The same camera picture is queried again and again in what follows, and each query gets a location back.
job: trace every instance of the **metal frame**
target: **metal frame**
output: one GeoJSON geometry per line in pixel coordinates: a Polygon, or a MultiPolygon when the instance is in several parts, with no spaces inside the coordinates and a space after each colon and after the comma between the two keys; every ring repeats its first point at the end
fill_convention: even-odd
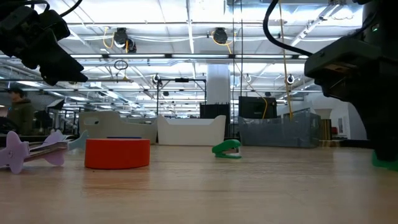
{"type": "MultiPolygon", "coordinates": [[[[159,115],[159,92],[161,90],[163,90],[164,87],[166,87],[167,84],[169,84],[170,82],[174,81],[174,82],[178,82],[179,78],[160,78],[157,80],[156,82],[156,117],[158,117],[159,115]],[[165,81],[166,83],[163,84],[162,88],[159,89],[159,83],[165,81]]],[[[205,92],[205,104],[206,104],[206,100],[207,100],[207,80],[204,79],[193,79],[193,78],[185,78],[184,80],[188,80],[188,82],[195,82],[198,87],[205,92]],[[201,81],[203,83],[205,83],[205,89],[203,89],[199,84],[198,81],[201,81]]]]}

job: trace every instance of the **green object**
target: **green object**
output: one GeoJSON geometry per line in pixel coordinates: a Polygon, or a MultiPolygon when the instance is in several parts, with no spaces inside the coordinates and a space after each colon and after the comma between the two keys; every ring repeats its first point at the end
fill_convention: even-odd
{"type": "Polygon", "coordinates": [[[380,161],[379,159],[377,159],[376,153],[374,151],[372,153],[372,164],[375,167],[383,167],[389,170],[398,171],[398,160],[394,162],[380,161]]]}
{"type": "Polygon", "coordinates": [[[229,159],[240,159],[242,158],[239,148],[241,147],[241,142],[235,139],[226,140],[223,143],[213,147],[211,152],[215,154],[218,158],[229,158],[229,159]],[[236,153],[225,154],[225,151],[230,151],[235,149],[236,153]]]}

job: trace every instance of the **black monitor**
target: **black monitor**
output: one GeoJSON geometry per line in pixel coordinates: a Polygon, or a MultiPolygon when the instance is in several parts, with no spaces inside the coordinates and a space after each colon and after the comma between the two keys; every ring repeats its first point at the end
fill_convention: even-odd
{"type": "MultiPolygon", "coordinates": [[[[276,118],[276,99],[264,97],[267,100],[267,111],[264,119],[276,118]]],[[[242,118],[262,119],[266,103],[261,97],[240,96],[239,97],[239,116],[242,118]]]]}

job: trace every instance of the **ceiling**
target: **ceiling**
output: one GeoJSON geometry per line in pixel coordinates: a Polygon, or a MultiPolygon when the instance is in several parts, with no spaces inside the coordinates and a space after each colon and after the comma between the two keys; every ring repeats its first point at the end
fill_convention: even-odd
{"type": "MultiPolygon", "coordinates": [[[[66,11],[74,5],[75,0],[50,0],[51,9],[58,13],[66,11]]],[[[270,43],[262,30],[262,20],[268,4],[262,0],[242,0],[234,3],[224,0],[83,0],[81,5],[72,13],[65,16],[72,35],[59,42],[60,46],[70,54],[124,54],[124,50],[117,48],[112,43],[112,33],[118,27],[126,27],[129,37],[137,46],[136,54],[243,54],[243,55],[275,55],[281,58],[283,51],[270,43]],[[217,45],[211,38],[211,34],[216,27],[224,27],[229,36],[231,44],[228,50],[225,45],[217,45]]],[[[37,6],[38,12],[43,11],[42,6],[37,6]]],[[[362,8],[357,4],[345,6],[328,6],[326,0],[285,0],[282,4],[282,21],[284,31],[284,41],[287,44],[309,52],[316,52],[323,47],[331,44],[336,39],[349,34],[362,24],[362,8]]],[[[275,9],[271,15],[269,29],[272,35],[278,37],[281,33],[279,8],[275,9]]],[[[117,58],[105,60],[98,57],[87,57],[78,59],[85,70],[83,73],[93,82],[78,83],[58,83],[57,86],[47,86],[42,82],[37,82],[40,78],[38,71],[29,71],[23,68],[21,62],[14,58],[0,58],[4,79],[20,78],[31,82],[20,82],[30,89],[49,89],[54,88],[59,91],[51,91],[50,95],[57,97],[74,96],[68,98],[71,103],[97,102],[102,103],[103,107],[95,106],[97,109],[117,109],[133,110],[133,107],[118,106],[117,103],[155,103],[153,100],[155,92],[144,92],[139,90],[153,88],[152,78],[158,74],[160,78],[197,78],[205,79],[207,65],[209,63],[229,64],[231,75],[233,75],[235,63],[235,75],[244,74],[245,79],[256,90],[283,90],[285,89],[284,77],[285,69],[282,59],[254,60],[245,58],[244,60],[215,60],[215,59],[189,59],[186,56],[182,59],[170,58],[129,58],[125,59],[129,67],[127,70],[119,72],[114,68],[117,58]],[[123,81],[123,77],[128,78],[128,82],[123,81]],[[113,80],[111,82],[95,82],[95,79],[113,80]],[[61,91],[62,89],[93,89],[96,91],[61,91]],[[132,90],[132,91],[113,91],[109,94],[98,94],[98,89],[102,88],[108,93],[107,89],[132,90]]],[[[288,60],[287,73],[292,74],[296,79],[293,90],[308,88],[311,81],[303,76],[305,59],[288,60]]],[[[241,84],[235,83],[236,89],[240,89],[241,84]]],[[[194,89],[191,92],[170,92],[168,99],[204,98],[204,93],[200,87],[193,83],[170,82],[166,88],[172,89],[194,89]]],[[[243,90],[250,90],[247,82],[242,83],[243,90]]],[[[274,92],[274,96],[283,99],[283,93],[274,92]]],[[[184,108],[187,101],[181,101],[184,108]]],[[[164,106],[167,114],[188,114],[184,110],[171,111],[172,108],[164,106]]],[[[189,109],[189,112],[197,114],[197,111],[189,109]]],[[[135,114],[153,114],[153,112],[141,110],[135,114]]]]}

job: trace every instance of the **blue object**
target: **blue object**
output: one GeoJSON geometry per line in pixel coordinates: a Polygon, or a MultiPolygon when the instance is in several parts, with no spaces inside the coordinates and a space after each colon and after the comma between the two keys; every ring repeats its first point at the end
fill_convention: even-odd
{"type": "Polygon", "coordinates": [[[110,139],[115,139],[115,138],[119,138],[119,139],[141,139],[141,137],[106,137],[106,138],[110,138],[110,139]]]}

